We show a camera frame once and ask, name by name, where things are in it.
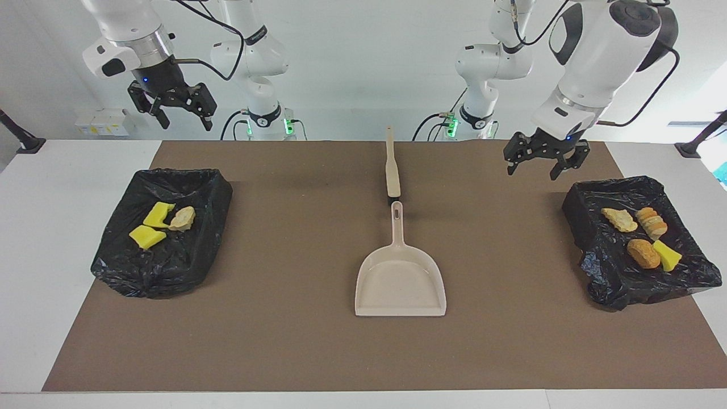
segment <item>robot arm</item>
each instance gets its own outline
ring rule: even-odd
[[[518,0],[517,20],[525,30],[536,0]],[[511,0],[495,0],[489,27],[498,44],[466,46],[457,55],[457,73],[467,82],[465,101],[457,111],[457,140],[480,138],[490,122],[499,96],[490,80],[520,79],[533,66],[533,55],[513,28]]]
[[[668,18],[662,22],[662,16]],[[558,160],[550,173],[553,180],[564,170],[580,167],[590,151],[588,142],[580,139],[585,130],[596,124],[636,71],[663,56],[661,41],[671,47],[676,33],[669,9],[657,11],[636,0],[581,0],[563,13],[550,48],[565,65],[565,74],[532,116],[536,132],[530,137],[518,132],[505,147],[508,173],[536,157]]]
[[[279,140],[291,135],[292,113],[279,103],[275,87],[266,78],[288,70],[285,47],[268,33],[254,0],[220,0],[220,5],[225,22],[238,27],[245,37],[243,65],[233,79],[248,104],[252,137]],[[215,44],[212,62],[222,70],[231,68],[242,46],[239,40]]]
[[[164,29],[149,0],[81,0],[98,22],[102,37],[83,53],[89,70],[100,78],[131,71],[136,78],[128,93],[141,113],[157,118],[166,129],[162,106],[180,107],[212,128],[217,109],[207,86],[190,87],[174,63],[173,36]]]

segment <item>green light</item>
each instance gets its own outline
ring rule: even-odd
[[[290,121],[285,118],[283,118],[283,122],[285,122],[285,133],[288,135],[293,135],[293,132],[295,132],[295,130],[293,129],[293,124],[291,124]]]
[[[459,120],[457,118],[452,118],[451,122],[449,122],[449,128],[447,129],[447,136],[450,138],[454,138],[454,136],[457,134],[457,126],[459,125]]]

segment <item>yellow sponge piece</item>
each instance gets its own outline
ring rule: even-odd
[[[156,227],[158,229],[166,229],[168,224],[164,223],[166,215],[174,209],[174,205],[170,203],[157,202],[148,215],[144,218],[144,226]]]
[[[666,272],[674,271],[674,268],[681,261],[682,255],[669,248],[669,246],[660,240],[654,242],[654,250],[662,258],[662,267],[664,267],[664,271]]]
[[[166,238],[166,233],[157,231],[147,226],[139,226],[129,233],[129,237],[144,250],[149,250],[151,246],[159,243]]]

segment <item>dustpan handle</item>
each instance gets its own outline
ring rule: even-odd
[[[401,202],[391,204],[392,245],[404,246],[404,210]]]

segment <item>black plastic bag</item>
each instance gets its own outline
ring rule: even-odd
[[[91,272],[127,297],[157,298],[192,290],[204,281],[222,242],[232,186],[219,170],[140,170],[106,225]],[[192,206],[191,230],[168,231],[149,250],[129,232],[141,225],[157,202],[174,203],[167,223]]]
[[[676,269],[665,272],[642,269],[626,251],[631,239],[650,240],[643,228],[621,233],[601,214],[601,209],[629,210],[634,217],[652,207],[669,226],[661,238],[683,257]],[[647,176],[576,183],[563,203],[576,246],[583,251],[580,266],[590,278],[590,297],[610,309],[623,310],[634,303],[658,303],[719,287],[722,277],[699,249],[679,218],[664,186]]]

